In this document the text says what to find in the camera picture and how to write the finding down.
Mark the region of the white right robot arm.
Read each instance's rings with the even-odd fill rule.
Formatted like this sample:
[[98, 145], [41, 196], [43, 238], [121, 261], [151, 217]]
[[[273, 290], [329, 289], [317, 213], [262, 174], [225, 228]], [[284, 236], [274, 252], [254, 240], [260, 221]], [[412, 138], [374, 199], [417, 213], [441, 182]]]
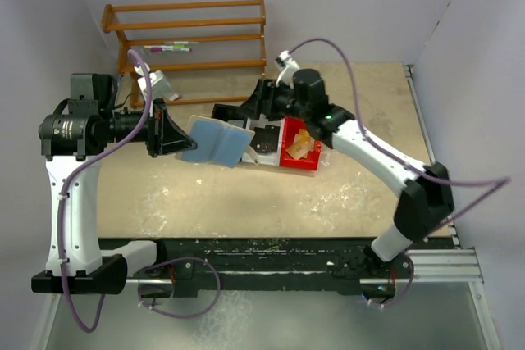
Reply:
[[378, 265], [436, 231], [454, 210], [446, 167], [405, 156], [382, 140], [370, 143], [372, 133], [360, 129], [356, 116], [330, 103], [316, 70], [297, 70], [289, 83], [259, 80], [240, 105], [240, 114], [250, 120], [260, 116], [301, 120], [315, 140], [354, 159], [389, 187], [399, 199], [393, 223], [367, 249], [369, 259]]

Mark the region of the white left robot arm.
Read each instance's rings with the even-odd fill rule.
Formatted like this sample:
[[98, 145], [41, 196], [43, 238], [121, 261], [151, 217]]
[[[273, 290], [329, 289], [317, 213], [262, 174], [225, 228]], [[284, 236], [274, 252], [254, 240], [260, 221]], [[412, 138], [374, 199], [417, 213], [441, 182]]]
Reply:
[[156, 98], [142, 112], [118, 112], [116, 81], [107, 74], [73, 74], [69, 98], [39, 127], [52, 194], [52, 235], [35, 293], [119, 294], [128, 277], [158, 259], [155, 241], [114, 250], [98, 241], [98, 179], [108, 144], [144, 143], [149, 156], [195, 150], [197, 143]]

